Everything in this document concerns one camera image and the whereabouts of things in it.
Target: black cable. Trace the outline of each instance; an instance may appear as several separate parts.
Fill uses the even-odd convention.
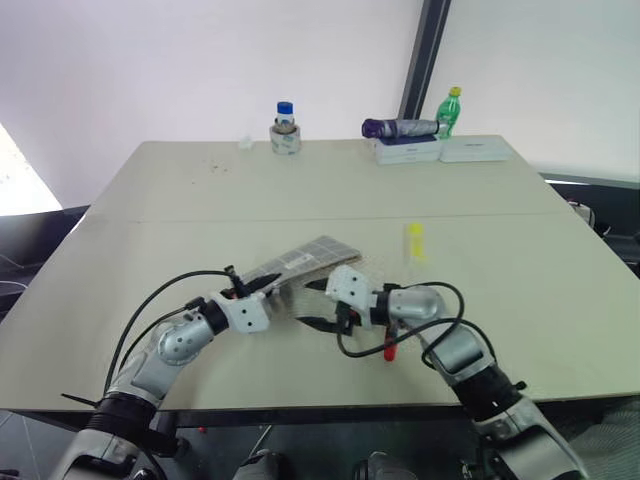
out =
[[[416,327],[412,330],[409,330],[407,333],[404,333],[402,335],[400,335],[399,337],[389,341],[389,342],[385,342],[382,345],[378,345],[377,347],[373,347],[370,348],[368,350],[362,350],[360,352],[351,352],[349,350],[347,350],[344,346],[344,343],[342,341],[342,331],[344,329],[344,324],[346,322],[346,318],[338,315],[337,318],[337,322],[338,322],[338,331],[336,334],[336,340],[338,342],[338,349],[340,349],[340,351],[346,355],[347,357],[350,358],[362,358],[362,357],[366,357],[369,355],[373,355],[374,353],[378,353],[378,352],[382,352],[383,350],[385,350],[386,348],[389,348],[393,345],[397,345],[400,342],[403,342],[405,340],[407,340],[408,338],[413,337],[414,335],[416,335],[417,333],[422,332],[423,330],[426,330],[427,328],[429,328],[430,326],[435,326],[435,325],[440,325],[442,323],[451,323],[452,325],[447,328],[444,332],[442,332],[442,334],[436,338],[433,342],[431,342],[430,346],[428,347],[428,352],[431,352],[431,350],[433,350],[433,348],[436,347],[436,345],[438,345],[440,342],[442,342],[445,338],[447,338],[448,335],[451,334],[451,332],[453,332],[453,330],[456,329],[456,327],[458,325],[460,325],[460,320],[462,320],[462,316],[464,315],[464,297],[462,296],[462,293],[460,292],[460,290],[458,290],[456,287],[454,287],[453,285],[451,285],[450,283],[447,282],[424,282],[424,283],[416,283],[414,285],[408,285],[406,287],[402,287],[403,290],[407,289],[407,288],[411,288],[411,287],[417,287],[417,286],[422,286],[422,287],[445,287],[448,288],[449,290],[451,290],[456,297],[458,297],[458,314],[453,317],[453,318],[447,318],[447,319],[440,319],[440,320],[434,320],[433,322],[429,322],[429,323],[425,323],[424,325],[420,325],[419,327]]]
[[[167,474],[165,473],[160,463],[158,463],[158,460],[156,460],[156,457],[154,457],[153,454],[146,448],[140,448],[140,450],[149,459],[149,463],[155,470],[155,473],[158,476],[158,480],[167,480]]]
[[[109,364],[109,370],[107,371],[107,378],[105,379],[105,382],[104,382],[105,394],[107,393],[107,390],[109,390],[109,386],[111,385],[111,381],[113,379],[113,373],[115,372],[116,366],[118,364],[118,357],[120,357],[120,352],[122,351],[122,347],[124,346],[125,339],[127,338],[127,335],[131,330],[131,327],[133,327],[133,324],[142,313],[142,310],[144,310],[146,306],[149,305],[154,298],[156,298],[158,295],[160,295],[164,290],[166,290],[168,287],[170,287],[174,283],[178,283],[179,281],[184,280],[185,278],[197,277],[202,275],[218,275],[218,276],[229,277],[229,278],[232,277],[232,275],[230,275],[229,273],[223,272],[221,270],[196,270],[193,272],[187,272],[187,273],[183,273],[182,275],[178,275],[177,277],[174,277],[171,280],[166,281],[160,287],[154,290],[154,292],[151,295],[149,295],[144,300],[144,302],[142,302],[140,306],[136,309],[136,311],[133,313],[133,315],[125,325],[124,330],[120,334],[120,339],[118,340],[118,345],[116,346],[115,352],[113,353],[113,357],[111,358],[111,363]]]
[[[461,318],[459,324],[460,325],[465,325],[465,326],[473,329],[478,335],[480,335],[480,337],[482,338],[482,341],[487,345],[487,349],[489,350],[489,353],[491,353],[491,355],[495,359],[496,363],[498,363],[498,358],[496,357],[496,352],[493,349],[493,345],[491,344],[491,340],[489,340],[489,337],[487,336],[487,334],[484,333],[482,331],[482,329],[479,326],[477,326],[475,323],[469,322],[468,320],[464,320],[464,319]],[[451,327],[449,327],[445,332],[443,332],[443,335],[446,334],[447,331],[450,330],[450,329],[451,329]],[[436,338],[435,341],[439,340],[440,338],[442,338],[442,335],[440,335],[438,338]],[[424,363],[427,367],[431,368],[432,370],[435,370],[435,367],[433,366],[433,364],[431,362],[429,362],[429,360],[427,360],[427,357],[429,356],[429,354],[435,348],[435,346],[436,346],[436,345],[434,345],[435,341],[433,343],[431,343],[422,352],[422,356],[420,358],[422,360],[422,363]]]
[[[140,335],[136,337],[136,339],[133,341],[133,343],[129,346],[127,351],[124,353],[124,355],[122,356],[122,360],[120,360],[120,368],[118,370],[122,370],[122,367],[124,367],[124,364],[127,363],[127,360],[129,359],[129,355],[131,355],[131,352],[133,352],[133,349],[136,348],[136,345],[140,343],[140,340],[142,340],[147,333],[153,330],[158,324],[164,322],[167,318],[171,318],[174,315],[178,315],[179,313],[182,313],[185,310],[186,309],[184,307],[178,308],[173,312],[165,313],[163,316],[161,316],[157,320],[154,320],[153,322],[151,322],[151,324],[147,328],[145,328],[140,333]]]
[[[397,345],[401,342],[404,342],[405,340],[408,340],[409,338],[413,337],[415,334],[420,333],[424,330],[426,330],[427,328],[433,327],[435,325],[440,325],[442,323],[450,323],[450,322],[454,322],[456,325],[458,324],[458,320],[461,320],[457,317],[451,317],[451,318],[441,318],[438,320],[433,320],[432,322],[428,322],[425,323],[423,325],[420,325],[419,327],[413,328],[411,330],[409,330],[406,333],[403,333],[402,335],[400,335],[399,337],[394,338],[393,340],[390,340],[388,342],[383,343],[382,345],[378,345],[377,347],[373,347],[373,348],[369,348],[367,350],[362,350],[360,352],[351,352],[349,350],[347,350],[344,346],[344,343],[342,342],[342,326],[343,326],[343,321],[339,321],[339,327],[338,327],[338,332],[336,334],[336,338],[338,340],[338,348],[340,349],[340,351],[345,354],[347,357],[351,357],[351,358],[362,358],[362,357],[367,357],[369,355],[373,355],[374,353],[378,353],[378,352],[382,352],[383,350],[385,350],[386,348],[392,347],[393,345]]]
[[[465,311],[465,302],[464,302],[464,297],[462,295],[462,293],[460,292],[460,290],[458,290],[455,286],[451,285],[450,283],[446,283],[446,282],[425,282],[425,283],[417,283],[414,285],[409,285],[407,287],[403,287],[403,289],[406,288],[410,288],[410,287],[416,287],[416,286],[424,286],[424,287],[445,287],[448,288],[449,290],[451,290],[456,297],[458,298],[458,313],[455,317],[451,317],[451,318],[440,318],[437,320],[433,320],[431,322],[425,323],[423,325],[420,325],[419,327],[413,328],[412,330],[409,330],[408,332],[400,335],[399,337],[385,342],[382,345],[378,345],[377,347],[373,347],[373,348],[369,348],[367,350],[362,350],[360,352],[352,352],[346,349],[346,347],[344,346],[344,342],[342,339],[342,331],[344,330],[344,324],[346,322],[346,318],[343,316],[338,316],[338,329],[337,329],[337,334],[336,334],[336,339],[338,342],[338,349],[347,357],[350,358],[362,358],[362,357],[366,357],[369,355],[373,355],[375,353],[378,352],[382,352],[383,350],[385,350],[386,348],[389,348],[393,345],[397,345],[400,342],[403,342],[415,335],[420,334],[420,332],[427,330],[428,328],[431,327],[435,327],[436,325],[442,325],[444,323],[451,323],[451,326],[449,328],[447,328],[444,332],[442,332],[435,340],[433,340],[429,346],[427,346],[427,348],[425,348],[425,350],[422,353],[422,363],[424,363],[425,365],[427,365],[429,368],[435,369],[435,367],[433,366],[433,364],[431,364],[428,360],[427,357],[429,356],[429,354],[433,351],[433,349],[435,347],[437,347],[445,338],[447,338],[447,336],[449,336],[459,325],[466,325],[470,328],[472,328],[473,330],[475,330],[480,337],[482,337],[482,340],[486,343],[487,348],[489,349],[489,351],[491,352],[491,355],[493,355],[494,358],[496,358],[495,355],[495,351],[493,349],[493,345],[491,344],[491,341],[489,340],[489,338],[487,337],[487,335],[482,331],[482,329],[480,329],[480,327],[478,327],[476,324],[469,322],[468,320],[464,320],[462,318],[462,316],[464,315],[464,311]]]
[[[429,346],[429,342],[427,342],[427,340],[424,338],[424,336],[421,333],[416,334],[416,337],[418,337],[418,339],[420,340],[420,346],[424,349],[426,349]],[[424,363],[427,367],[429,367],[431,370],[435,370],[436,367],[433,365],[433,363],[431,363],[429,360],[427,360],[427,357],[425,356],[420,356],[420,360],[422,361],[422,363]]]

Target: red object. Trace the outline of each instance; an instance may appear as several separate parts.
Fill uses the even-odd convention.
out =
[[[395,339],[395,335],[392,335],[389,332],[389,329],[387,328],[387,333],[385,334],[385,343],[386,342],[390,342],[392,340]],[[384,349],[384,359],[387,362],[393,362],[393,360],[396,358],[396,352],[398,351],[398,344],[395,345],[391,345],[390,347],[387,347]]]

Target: blue lid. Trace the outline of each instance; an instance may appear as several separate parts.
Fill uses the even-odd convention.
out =
[[[278,113],[284,115],[293,113],[293,103],[291,102],[278,102]]]

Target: small white object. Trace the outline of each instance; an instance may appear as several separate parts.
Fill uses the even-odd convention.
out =
[[[434,139],[429,142],[389,144],[377,138],[373,148],[379,165],[435,162],[442,153],[442,142]]]
[[[240,150],[251,150],[253,148],[253,139],[249,135],[242,137],[238,142],[238,148]]]
[[[211,294],[211,298],[227,317],[231,330],[240,333],[253,333],[262,332],[269,328],[269,317],[264,309],[264,293],[252,293],[245,298],[230,300],[218,292],[214,292]]]
[[[451,137],[444,143],[441,160],[455,162],[496,162],[509,160],[514,153],[502,137]]]
[[[369,288],[369,280],[348,265],[340,265],[329,275],[325,294],[334,302],[344,302],[360,314],[364,328],[371,328],[369,310],[375,296]]]

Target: white box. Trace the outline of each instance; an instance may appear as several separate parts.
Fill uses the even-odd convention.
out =
[[[461,136],[444,140],[440,160],[454,162],[495,162],[508,160],[513,150],[502,137]]]
[[[440,158],[442,142],[433,135],[377,138],[374,149],[380,165],[434,162]]]

